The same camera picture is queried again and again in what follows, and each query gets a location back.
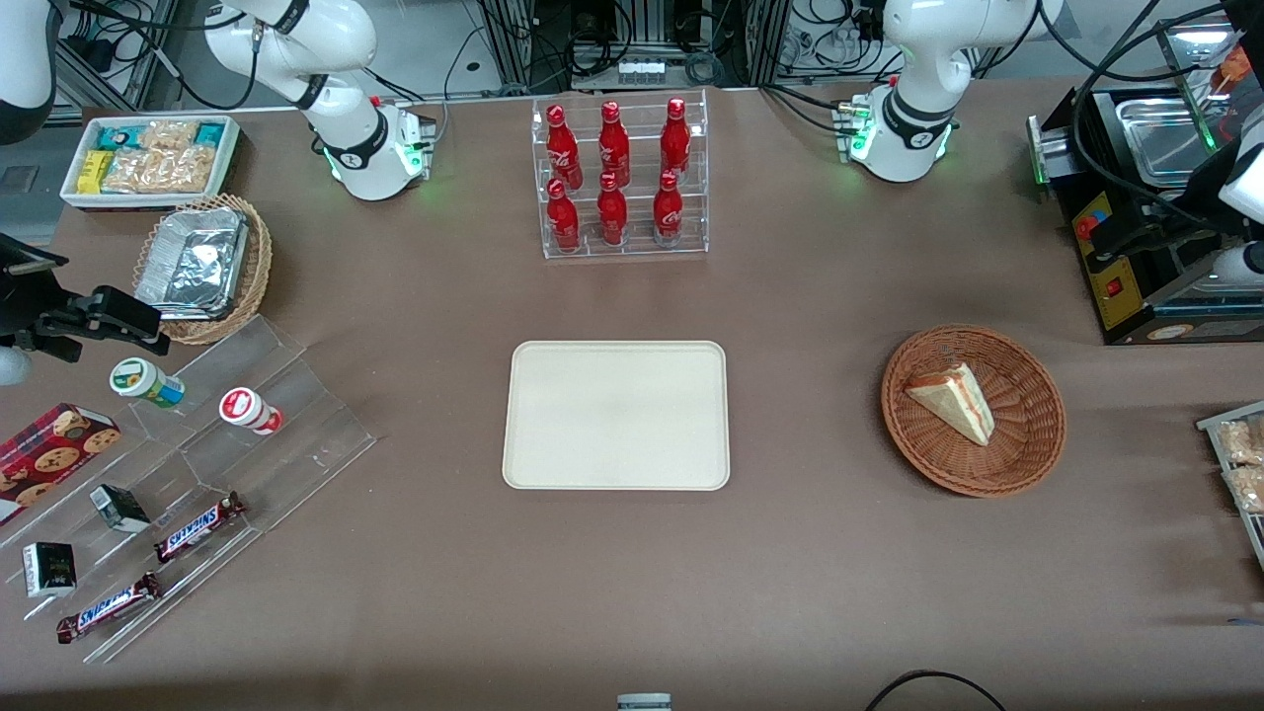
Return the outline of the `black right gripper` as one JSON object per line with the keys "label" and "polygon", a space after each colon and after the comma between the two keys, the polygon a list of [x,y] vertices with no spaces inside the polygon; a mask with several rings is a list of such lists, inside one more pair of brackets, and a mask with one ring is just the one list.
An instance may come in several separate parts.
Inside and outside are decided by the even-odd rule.
{"label": "black right gripper", "polygon": [[80,337],[135,344],[153,356],[167,356],[171,338],[161,331],[162,312],[112,286],[92,292],[92,325],[78,305],[80,295],[59,286],[54,269],[68,258],[1,235],[3,345],[78,361]]}

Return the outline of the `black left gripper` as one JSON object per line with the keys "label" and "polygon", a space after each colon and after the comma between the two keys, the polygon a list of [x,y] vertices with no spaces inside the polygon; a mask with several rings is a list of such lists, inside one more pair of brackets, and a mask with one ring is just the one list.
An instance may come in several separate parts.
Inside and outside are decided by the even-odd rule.
{"label": "black left gripper", "polygon": [[1206,159],[1189,175],[1183,194],[1173,200],[1189,218],[1164,213],[1122,211],[1109,214],[1105,207],[1092,207],[1090,226],[1090,261],[1121,261],[1143,252],[1165,249],[1170,243],[1181,247],[1189,242],[1210,242],[1216,250],[1237,245],[1237,214],[1218,197],[1232,159]]}

